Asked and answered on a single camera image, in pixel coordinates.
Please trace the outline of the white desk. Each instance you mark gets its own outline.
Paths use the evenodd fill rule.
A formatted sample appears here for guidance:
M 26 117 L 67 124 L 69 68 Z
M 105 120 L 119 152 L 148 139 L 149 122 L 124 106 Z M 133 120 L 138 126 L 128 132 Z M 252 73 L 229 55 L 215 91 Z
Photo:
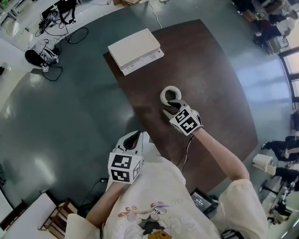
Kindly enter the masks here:
M 57 239 L 50 232 L 39 230 L 56 206 L 52 193 L 43 192 L 7 230 L 0 228 L 0 239 Z

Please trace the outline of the black and white floor device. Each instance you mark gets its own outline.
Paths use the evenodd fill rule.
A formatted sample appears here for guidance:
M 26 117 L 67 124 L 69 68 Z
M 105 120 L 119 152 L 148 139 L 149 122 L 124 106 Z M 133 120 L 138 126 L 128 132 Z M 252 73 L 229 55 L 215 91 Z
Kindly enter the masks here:
M 50 49 L 44 48 L 40 53 L 33 49 L 25 52 L 25 59 L 27 63 L 34 66 L 36 69 L 41 69 L 43 72 L 48 72 L 52 64 L 59 62 L 58 56 Z

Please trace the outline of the black pedestal base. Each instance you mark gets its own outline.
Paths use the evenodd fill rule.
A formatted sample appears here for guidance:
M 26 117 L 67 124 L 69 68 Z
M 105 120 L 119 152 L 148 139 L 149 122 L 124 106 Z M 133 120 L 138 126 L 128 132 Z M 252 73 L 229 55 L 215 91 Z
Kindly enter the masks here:
M 264 180 L 264 181 L 263 181 L 263 183 L 261 184 L 261 186 L 260 186 L 260 188 L 259 188 L 259 190 L 258 190 L 258 193 L 262 193 L 263 190 L 266 190 L 266 191 L 269 191 L 269 192 L 271 192 L 271 193 L 273 193 L 273 194 L 275 194 L 275 195 L 278 195 L 278 192 L 276 192 L 276 191 L 270 189 L 270 188 L 267 186 L 267 182 L 268 182 L 268 180 Z

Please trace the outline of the long white shelving unit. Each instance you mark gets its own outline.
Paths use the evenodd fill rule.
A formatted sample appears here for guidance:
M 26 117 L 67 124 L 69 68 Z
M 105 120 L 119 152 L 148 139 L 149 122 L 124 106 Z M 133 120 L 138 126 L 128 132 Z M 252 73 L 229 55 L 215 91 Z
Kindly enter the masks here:
M 18 16 L 39 0 L 0 0 L 0 29 L 8 31 Z

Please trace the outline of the black display device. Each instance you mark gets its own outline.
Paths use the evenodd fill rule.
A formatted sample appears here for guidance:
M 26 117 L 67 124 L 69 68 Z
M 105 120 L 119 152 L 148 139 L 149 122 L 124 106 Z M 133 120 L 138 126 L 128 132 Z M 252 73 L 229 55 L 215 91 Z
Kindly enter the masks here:
M 218 200 L 213 200 L 199 188 L 195 188 L 190 194 L 195 206 L 205 215 L 213 212 L 218 207 Z

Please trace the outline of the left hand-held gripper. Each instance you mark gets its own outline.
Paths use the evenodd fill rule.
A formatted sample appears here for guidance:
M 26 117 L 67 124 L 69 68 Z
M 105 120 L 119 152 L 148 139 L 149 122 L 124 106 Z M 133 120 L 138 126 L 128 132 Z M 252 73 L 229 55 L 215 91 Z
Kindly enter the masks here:
M 110 153 L 108 173 L 113 182 L 132 184 L 143 165 L 143 151 L 150 141 L 148 132 L 133 131 L 121 137 Z

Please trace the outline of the person's left forearm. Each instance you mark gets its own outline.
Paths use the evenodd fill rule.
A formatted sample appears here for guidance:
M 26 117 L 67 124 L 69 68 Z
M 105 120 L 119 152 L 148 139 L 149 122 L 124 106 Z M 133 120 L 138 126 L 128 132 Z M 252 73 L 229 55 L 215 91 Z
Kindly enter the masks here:
M 129 184 L 113 182 L 88 212 L 86 220 L 95 227 L 101 228 L 106 223 L 116 201 L 129 186 Z

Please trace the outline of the small wooden shelf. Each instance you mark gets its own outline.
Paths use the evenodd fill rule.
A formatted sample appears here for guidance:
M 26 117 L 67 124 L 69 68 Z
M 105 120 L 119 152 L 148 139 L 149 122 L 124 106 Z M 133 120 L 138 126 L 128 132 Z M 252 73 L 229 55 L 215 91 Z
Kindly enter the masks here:
M 77 212 L 76 205 L 70 199 L 67 199 L 56 206 L 38 228 L 38 231 L 49 232 L 54 239 L 65 239 L 67 218 L 70 214 L 77 214 Z

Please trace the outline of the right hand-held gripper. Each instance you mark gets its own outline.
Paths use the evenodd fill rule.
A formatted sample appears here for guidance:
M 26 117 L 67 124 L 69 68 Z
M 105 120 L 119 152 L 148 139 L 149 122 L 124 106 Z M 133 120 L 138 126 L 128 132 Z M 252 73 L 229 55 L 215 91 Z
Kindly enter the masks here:
M 169 109 L 164 108 L 162 112 L 179 132 L 188 136 L 195 130 L 203 128 L 198 112 L 187 106 L 184 100 L 173 99 L 167 103 L 170 105 Z

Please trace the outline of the person's right forearm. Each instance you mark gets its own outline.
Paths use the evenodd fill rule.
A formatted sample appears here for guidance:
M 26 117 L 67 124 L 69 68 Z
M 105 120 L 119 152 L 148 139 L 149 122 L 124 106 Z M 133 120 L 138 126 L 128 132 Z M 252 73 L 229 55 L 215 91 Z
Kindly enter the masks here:
M 221 170 L 231 181 L 249 180 L 248 170 L 242 161 L 203 128 L 195 130 L 193 135 L 212 155 Z

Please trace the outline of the white tape roll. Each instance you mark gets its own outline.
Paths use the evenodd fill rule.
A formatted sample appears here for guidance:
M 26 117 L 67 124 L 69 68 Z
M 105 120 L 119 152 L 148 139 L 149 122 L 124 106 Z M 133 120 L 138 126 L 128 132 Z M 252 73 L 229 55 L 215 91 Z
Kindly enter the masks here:
M 175 99 L 179 99 L 179 100 L 182 99 L 182 93 L 179 90 L 179 88 L 177 88 L 175 86 L 167 86 L 160 93 L 160 100 L 165 106 L 170 106 L 170 104 L 168 103 L 168 100 L 166 99 L 166 92 L 167 91 L 171 91 L 172 93 L 174 93 L 175 94 Z

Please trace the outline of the white cardboard box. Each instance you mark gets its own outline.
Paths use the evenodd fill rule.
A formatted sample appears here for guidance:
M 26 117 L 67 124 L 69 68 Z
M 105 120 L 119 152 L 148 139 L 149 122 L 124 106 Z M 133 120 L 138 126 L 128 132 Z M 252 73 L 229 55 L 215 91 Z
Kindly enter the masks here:
M 108 51 L 125 76 L 164 56 L 160 43 L 147 28 L 113 43 Z

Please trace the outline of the white plastic bin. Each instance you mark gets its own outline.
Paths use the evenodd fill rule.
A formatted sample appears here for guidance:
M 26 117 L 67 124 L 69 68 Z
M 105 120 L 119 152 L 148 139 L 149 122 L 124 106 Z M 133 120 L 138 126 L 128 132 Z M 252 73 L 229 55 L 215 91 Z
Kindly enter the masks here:
M 274 167 L 272 164 L 273 164 L 272 156 L 257 154 L 252 160 L 252 165 L 255 168 L 265 173 L 268 173 L 271 176 L 275 175 L 276 173 L 276 167 Z

